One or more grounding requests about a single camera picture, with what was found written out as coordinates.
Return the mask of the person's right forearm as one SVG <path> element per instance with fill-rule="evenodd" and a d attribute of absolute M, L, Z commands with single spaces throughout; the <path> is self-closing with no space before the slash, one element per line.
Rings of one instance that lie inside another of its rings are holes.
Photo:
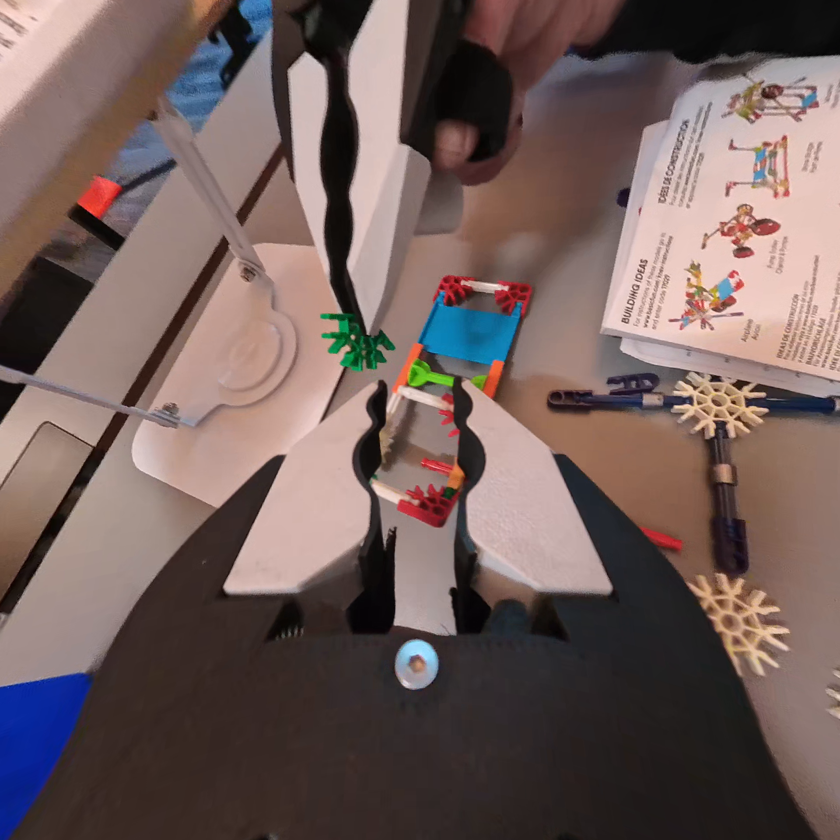
<path fill-rule="evenodd" d="M 570 43 L 586 59 L 668 52 L 699 64 L 747 54 L 836 56 L 838 1 L 629 1 Z"/>

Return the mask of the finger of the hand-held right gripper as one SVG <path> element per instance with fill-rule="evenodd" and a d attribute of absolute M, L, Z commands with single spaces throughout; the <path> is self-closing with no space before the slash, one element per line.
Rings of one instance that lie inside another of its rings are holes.
<path fill-rule="evenodd" d="M 405 253 L 430 165 L 400 141 L 408 1 L 374 1 L 348 60 L 358 153 L 350 201 L 353 238 L 347 269 L 367 334 L 379 328 L 393 255 Z"/>
<path fill-rule="evenodd" d="M 303 55 L 290 68 L 290 136 L 297 192 L 339 310 L 361 318 L 348 260 L 354 236 L 350 189 L 359 131 L 346 55 Z"/>

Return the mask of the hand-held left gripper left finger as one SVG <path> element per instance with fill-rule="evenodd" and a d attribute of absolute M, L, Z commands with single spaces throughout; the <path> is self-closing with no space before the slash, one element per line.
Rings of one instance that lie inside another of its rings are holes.
<path fill-rule="evenodd" d="M 388 389 L 367 385 L 283 458 L 224 583 L 230 596 L 297 597 L 337 608 L 356 634 L 396 613 L 396 528 L 371 486 Z"/>

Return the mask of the green toy connector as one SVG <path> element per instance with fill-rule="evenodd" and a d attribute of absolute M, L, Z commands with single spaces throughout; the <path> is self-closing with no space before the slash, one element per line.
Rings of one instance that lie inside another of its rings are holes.
<path fill-rule="evenodd" d="M 340 356 L 343 368 L 375 371 L 387 362 L 386 354 L 395 350 L 384 331 L 369 334 L 353 314 L 325 312 L 320 318 L 330 322 L 331 330 L 323 332 L 322 338 L 329 341 L 328 352 Z"/>

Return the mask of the blue rod cross toy assembly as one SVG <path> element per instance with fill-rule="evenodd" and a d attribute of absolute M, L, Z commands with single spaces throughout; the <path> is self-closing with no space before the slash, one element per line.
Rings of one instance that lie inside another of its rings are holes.
<path fill-rule="evenodd" d="M 710 535 L 717 571 L 742 575 L 749 569 L 747 526 L 737 500 L 738 474 L 730 442 L 750 434 L 766 415 L 813 414 L 834 417 L 838 396 L 768 396 L 755 383 L 740 384 L 713 374 L 688 372 L 670 393 L 619 396 L 590 390 L 554 390 L 547 407 L 556 413 L 668 411 L 707 443 L 712 498 Z"/>

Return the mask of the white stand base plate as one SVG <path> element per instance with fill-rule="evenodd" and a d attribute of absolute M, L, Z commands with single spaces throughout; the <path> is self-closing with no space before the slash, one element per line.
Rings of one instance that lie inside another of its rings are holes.
<path fill-rule="evenodd" d="M 246 281 L 236 266 L 226 270 L 153 400 L 185 409 L 221 396 L 223 404 L 204 429 L 143 421 L 132 445 L 138 469 L 215 508 L 320 423 L 343 372 L 321 336 L 320 316 L 333 298 L 317 250 L 260 244 L 255 251 L 265 275 Z M 233 392 L 216 382 L 217 359 L 255 321 L 278 327 L 281 358 L 262 385 Z"/>

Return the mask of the white instruction leaflet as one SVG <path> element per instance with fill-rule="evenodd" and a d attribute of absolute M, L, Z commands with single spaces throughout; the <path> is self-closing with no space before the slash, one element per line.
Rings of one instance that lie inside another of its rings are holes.
<path fill-rule="evenodd" d="M 632 184 L 624 191 L 625 218 L 613 268 L 614 278 L 628 261 L 644 194 L 653 173 L 658 147 L 664 138 L 666 126 L 667 122 L 664 120 L 648 125 L 642 132 Z M 837 382 L 720 354 L 681 350 L 640 339 L 622 339 L 620 350 L 636 360 L 663 368 L 720 375 L 806 396 L 839 396 Z"/>

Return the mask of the colour printed instruction booklet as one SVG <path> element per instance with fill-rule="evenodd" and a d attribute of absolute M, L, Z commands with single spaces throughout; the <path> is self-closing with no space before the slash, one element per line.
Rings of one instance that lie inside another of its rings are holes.
<path fill-rule="evenodd" d="M 677 98 L 602 331 L 838 382 L 839 58 L 743 59 Z"/>

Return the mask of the colourful toy construction frame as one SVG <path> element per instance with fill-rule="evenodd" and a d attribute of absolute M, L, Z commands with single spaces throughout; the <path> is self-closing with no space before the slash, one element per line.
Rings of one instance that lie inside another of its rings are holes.
<path fill-rule="evenodd" d="M 388 397 L 380 432 L 381 464 L 387 466 L 394 442 L 407 427 L 414 408 L 434 411 L 450 438 L 457 438 L 453 385 L 455 378 L 438 371 L 433 361 L 461 362 L 478 369 L 475 387 L 497 396 L 506 363 L 532 301 L 526 282 L 484 281 L 470 276 L 445 276 L 439 281 L 433 306 Z M 455 509 L 465 483 L 458 461 L 421 458 L 421 467 L 445 478 L 441 486 L 398 490 L 377 476 L 371 487 L 382 501 L 429 527 L 443 527 Z"/>

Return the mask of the clear round disc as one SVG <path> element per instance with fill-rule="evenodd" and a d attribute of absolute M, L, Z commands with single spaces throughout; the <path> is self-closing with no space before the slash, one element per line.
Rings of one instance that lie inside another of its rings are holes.
<path fill-rule="evenodd" d="M 221 349 L 216 382 L 233 392 L 251 391 L 268 380 L 282 350 L 281 332 L 273 322 L 251 322 Z"/>

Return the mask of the person's right hand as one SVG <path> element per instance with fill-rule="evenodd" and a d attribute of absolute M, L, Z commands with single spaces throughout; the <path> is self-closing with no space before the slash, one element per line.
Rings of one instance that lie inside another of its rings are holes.
<path fill-rule="evenodd" d="M 445 120 L 435 133 L 433 168 L 458 177 L 463 186 L 493 180 L 516 153 L 522 137 L 527 93 L 570 47 L 591 47 L 614 23 L 622 1 L 477 1 L 465 25 L 465 37 L 492 51 L 512 81 L 507 143 L 486 161 L 469 158 L 478 130 Z"/>

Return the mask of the orange plastic part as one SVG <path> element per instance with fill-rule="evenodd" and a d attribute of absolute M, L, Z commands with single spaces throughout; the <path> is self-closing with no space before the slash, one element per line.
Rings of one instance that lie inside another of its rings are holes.
<path fill-rule="evenodd" d="M 94 216 L 103 220 L 106 213 L 123 193 L 123 187 L 107 177 L 96 175 L 92 178 L 87 190 L 77 199 L 77 205 Z"/>

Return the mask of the pale cardboard box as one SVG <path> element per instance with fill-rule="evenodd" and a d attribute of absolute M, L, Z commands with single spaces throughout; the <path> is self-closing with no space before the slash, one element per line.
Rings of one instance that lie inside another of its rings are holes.
<path fill-rule="evenodd" d="M 230 5 L 1 2 L 3 297 Z"/>

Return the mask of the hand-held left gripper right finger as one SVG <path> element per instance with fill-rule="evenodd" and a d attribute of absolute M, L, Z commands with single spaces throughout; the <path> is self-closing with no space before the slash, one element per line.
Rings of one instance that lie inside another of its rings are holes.
<path fill-rule="evenodd" d="M 500 602 L 528 611 L 556 595 L 611 596 L 551 448 L 471 381 L 456 380 L 453 397 L 464 476 L 450 592 L 457 633 L 479 633 Z"/>

